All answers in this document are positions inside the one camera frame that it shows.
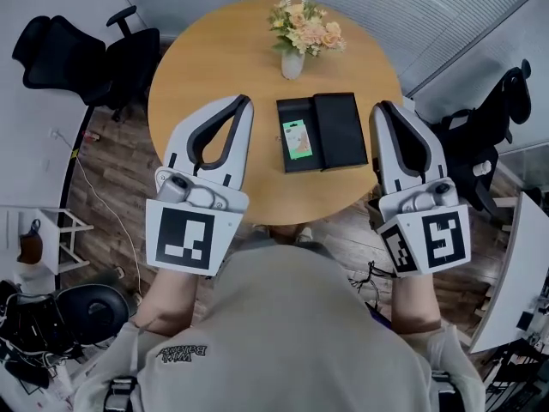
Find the round wooden table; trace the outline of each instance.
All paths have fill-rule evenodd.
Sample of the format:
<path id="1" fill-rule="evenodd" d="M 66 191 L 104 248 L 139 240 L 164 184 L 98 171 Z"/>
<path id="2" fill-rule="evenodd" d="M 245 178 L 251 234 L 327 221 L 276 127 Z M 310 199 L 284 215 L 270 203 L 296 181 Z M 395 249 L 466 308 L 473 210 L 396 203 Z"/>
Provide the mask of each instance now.
<path id="1" fill-rule="evenodd" d="M 334 214 L 376 184 L 371 168 L 369 117 L 380 100 L 402 103 L 395 71 L 382 49 L 354 21 L 326 8 L 347 41 L 343 53 L 307 56 L 295 81 L 281 74 L 281 56 L 271 49 L 269 10 L 279 0 L 245 0 L 205 15 L 170 46 L 156 70 L 148 101 L 154 148 L 164 160 L 175 126 L 198 108 L 225 96 L 246 94 L 254 106 L 243 191 L 250 197 L 245 220 L 297 224 Z M 284 173 L 276 100 L 317 93 L 354 92 L 370 164 L 325 173 Z M 204 152 L 217 160 L 227 123 Z"/>

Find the wooden floor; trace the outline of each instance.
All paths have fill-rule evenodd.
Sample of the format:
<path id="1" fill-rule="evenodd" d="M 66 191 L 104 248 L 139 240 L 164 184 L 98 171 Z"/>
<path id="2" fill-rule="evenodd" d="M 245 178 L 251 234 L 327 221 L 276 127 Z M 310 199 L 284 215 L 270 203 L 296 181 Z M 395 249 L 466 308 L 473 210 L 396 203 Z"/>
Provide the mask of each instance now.
<path id="1" fill-rule="evenodd" d="M 154 171 L 160 160 L 154 152 L 148 124 L 142 109 L 125 112 L 123 122 L 111 121 L 109 112 L 96 111 L 88 130 L 100 135 L 98 142 L 82 144 L 80 161 L 88 180 L 97 193 L 120 216 L 137 250 L 145 294 L 155 271 L 145 264 L 145 200 L 155 197 Z M 515 188 L 496 175 L 494 195 L 516 196 Z M 117 266 L 125 270 L 124 284 L 137 287 L 136 265 L 130 242 L 117 219 L 94 196 L 78 167 L 75 167 L 68 207 L 93 231 L 79 234 L 75 250 L 91 261 L 91 265 L 62 275 L 62 285 L 68 287 L 90 277 L 97 271 Z M 350 277 L 366 275 L 368 261 L 390 270 L 389 256 L 381 239 L 370 230 L 368 213 L 363 201 L 358 201 L 336 215 L 311 223 L 316 240 L 324 243 Z M 276 237 L 290 240 L 296 227 L 273 227 Z M 471 211 L 473 257 L 469 264 L 439 272 L 434 276 L 437 298 L 443 315 L 468 334 L 480 321 L 474 310 L 482 304 L 486 290 L 498 277 L 508 242 L 507 234 L 492 226 L 482 215 Z M 238 249 L 250 225 L 238 229 L 231 250 Z M 383 307 L 390 312 L 390 281 L 375 280 Z M 201 279 L 196 304 L 200 318 L 210 301 L 212 281 Z M 361 291 L 365 300 L 374 300 L 373 288 L 365 285 Z"/>

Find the green card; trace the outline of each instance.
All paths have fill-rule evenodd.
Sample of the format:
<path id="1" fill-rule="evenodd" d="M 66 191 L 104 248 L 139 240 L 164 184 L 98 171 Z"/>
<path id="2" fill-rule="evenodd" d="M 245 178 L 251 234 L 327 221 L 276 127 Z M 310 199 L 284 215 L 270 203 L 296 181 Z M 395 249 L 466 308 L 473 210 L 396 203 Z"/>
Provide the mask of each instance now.
<path id="1" fill-rule="evenodd" d="M 303 120 L 294 120 L 282 124 L 284 137 L 290 153 L 290 159 L 293 161 L 301 157 L 312 155 L 311 142 L 307 134 L 307 127 Z"/>

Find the gray t-shirt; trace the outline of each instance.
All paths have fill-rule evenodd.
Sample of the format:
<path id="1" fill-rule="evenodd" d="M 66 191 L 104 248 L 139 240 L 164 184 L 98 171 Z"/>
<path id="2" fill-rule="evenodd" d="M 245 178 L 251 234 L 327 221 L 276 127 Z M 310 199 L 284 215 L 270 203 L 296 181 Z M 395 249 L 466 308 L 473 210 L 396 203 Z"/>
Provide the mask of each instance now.
<path id="1" fill-rule="evenodd" d="M 108 381 L 128 375 L 134 410 L 430 411 L 431 370 L 450 373 L 466 411 L 484 387 L 455 327 L 397 336 L 376 322 L 336 262 L 293 246 L 234 254 L 205 319 L 172 338 L 126 324 L 77 392 L 102 410 Z"/>

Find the white vase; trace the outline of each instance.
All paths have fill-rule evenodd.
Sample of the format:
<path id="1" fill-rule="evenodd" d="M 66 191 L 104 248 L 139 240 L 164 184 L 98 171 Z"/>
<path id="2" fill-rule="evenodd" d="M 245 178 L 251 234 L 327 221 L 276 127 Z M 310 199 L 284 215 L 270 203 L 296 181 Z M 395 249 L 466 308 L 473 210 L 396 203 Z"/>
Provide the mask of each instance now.
<path id="1" fill-rule="evenodd" d="M 298 51 L 282 52 L 282 75 L 286 79 L 296 79 L 301 75 L 305 54 Z"/>

